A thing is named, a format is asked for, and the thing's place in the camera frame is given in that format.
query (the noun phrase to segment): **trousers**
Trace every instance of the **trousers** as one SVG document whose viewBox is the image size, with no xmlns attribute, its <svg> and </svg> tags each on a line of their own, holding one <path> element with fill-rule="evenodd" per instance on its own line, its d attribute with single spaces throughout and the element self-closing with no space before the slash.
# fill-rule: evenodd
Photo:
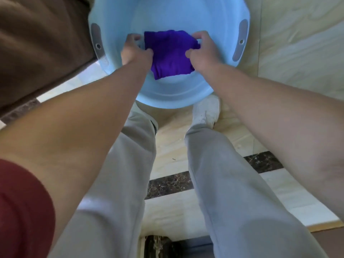
<svg viewBox="0 0 344 258">
<path fill-rule="evenodd" d="M 327 257 L 226 136 L 195 125 L 185 143 L 216 258 Z M 131 112 L 49 257 L 136 257 L 155 156 L 152 123 Z"/>
</svg>

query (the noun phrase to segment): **person's right arm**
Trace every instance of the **person's right arm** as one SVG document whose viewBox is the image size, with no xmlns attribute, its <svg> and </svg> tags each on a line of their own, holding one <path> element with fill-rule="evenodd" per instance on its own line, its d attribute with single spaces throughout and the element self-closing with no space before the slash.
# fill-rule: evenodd
<svg viewBox="0 0 344 258">
<path fill-rule="evenodd" d="M 344 220 L 344 102 L 221 63 L 207 32 L 186 55 L 214 91 L 285 168 Z"/>
</svg>

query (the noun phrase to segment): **forearm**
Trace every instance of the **forearm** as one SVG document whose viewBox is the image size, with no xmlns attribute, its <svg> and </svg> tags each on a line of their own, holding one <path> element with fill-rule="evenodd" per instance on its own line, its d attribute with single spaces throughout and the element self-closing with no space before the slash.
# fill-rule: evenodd
<svg viewBox="0 0 344 258">
<path fill-rule="evenodd" d="M 329 196 L 326 187 L 338 189 L 344 180 L 343 102 L 251 78 L 228 65 L 214 66 L 204 77 L 307 189 L 321 199 Z"/>
<path fill-rule="evenodd" d="M 147 70 L 130 63 L 59 95 L 0 133 L 0 158 L 32 172 L 56 211 L 55 239 L 92 185 L 118 137 Z"/>
</svg>

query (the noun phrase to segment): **purple fabric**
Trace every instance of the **purple fabric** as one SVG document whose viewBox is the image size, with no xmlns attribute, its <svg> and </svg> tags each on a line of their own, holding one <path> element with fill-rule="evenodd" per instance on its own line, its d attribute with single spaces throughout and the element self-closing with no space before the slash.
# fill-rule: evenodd
<svg viewBox="0 0 344 258">
<path fill-rule="evenodd" d="M 180 74 L 190 74 L 195 69 L 185 56 L 189 49 L 199 49 L 198 41 L 187 32 L 145 32 L 145 48 L 154 51 L 152 72 L 156 80 Z"/>
</svg>

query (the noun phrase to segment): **red sleeve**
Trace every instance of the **red sleeve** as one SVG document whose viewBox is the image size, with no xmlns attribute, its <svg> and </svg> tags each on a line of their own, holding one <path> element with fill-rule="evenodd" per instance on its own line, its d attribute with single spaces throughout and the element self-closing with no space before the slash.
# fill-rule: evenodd
<svg viewBox="0 0 344 258">
<path fill-rule="evenodd" d="M 45 258 L 54 230 L 53 202 L 41 182 L 0 160 L 0 257 Z"/>
</svg>

